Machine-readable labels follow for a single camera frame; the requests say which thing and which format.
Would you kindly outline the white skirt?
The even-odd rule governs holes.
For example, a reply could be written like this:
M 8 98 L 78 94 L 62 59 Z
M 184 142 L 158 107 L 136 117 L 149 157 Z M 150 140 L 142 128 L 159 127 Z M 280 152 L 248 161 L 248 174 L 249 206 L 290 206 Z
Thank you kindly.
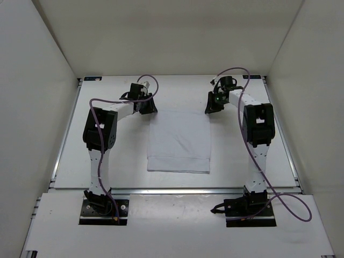
M 199 112 L 160 111 L 150 119 L 147 170 L 208 174 L 209 117 Z

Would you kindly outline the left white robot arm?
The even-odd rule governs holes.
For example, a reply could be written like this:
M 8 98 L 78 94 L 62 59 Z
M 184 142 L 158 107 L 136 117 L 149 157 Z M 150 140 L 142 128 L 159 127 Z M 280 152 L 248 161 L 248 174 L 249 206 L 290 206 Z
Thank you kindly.
M 91 160 L 91 184 L 84 192 L 87 200 L 101 214 L 111 211 L 111 187 L 109 186 L 109 155 L 117 137 L 118 122 L 136 112 L 157 113 L 152 93 L 129 98 L 125 93 L 119 101 L 93 98 L 89 101 L 89 114 L 82 139 Z

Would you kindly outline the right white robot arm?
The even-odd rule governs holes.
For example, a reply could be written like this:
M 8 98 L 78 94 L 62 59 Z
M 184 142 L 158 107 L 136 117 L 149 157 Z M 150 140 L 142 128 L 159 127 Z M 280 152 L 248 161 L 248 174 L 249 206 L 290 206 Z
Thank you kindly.
M 249 154 L 248 178 L 244 185 L 241 210 L 254 215 L 267 202 L 267 183 L 264 177 L 269 146 L 275 137 L 273 106 L 262 103 L 240 89 L 228 93 L 208 92 L 206 114 L 220 112 L 225 104 L 238 108 L 240 131 Z

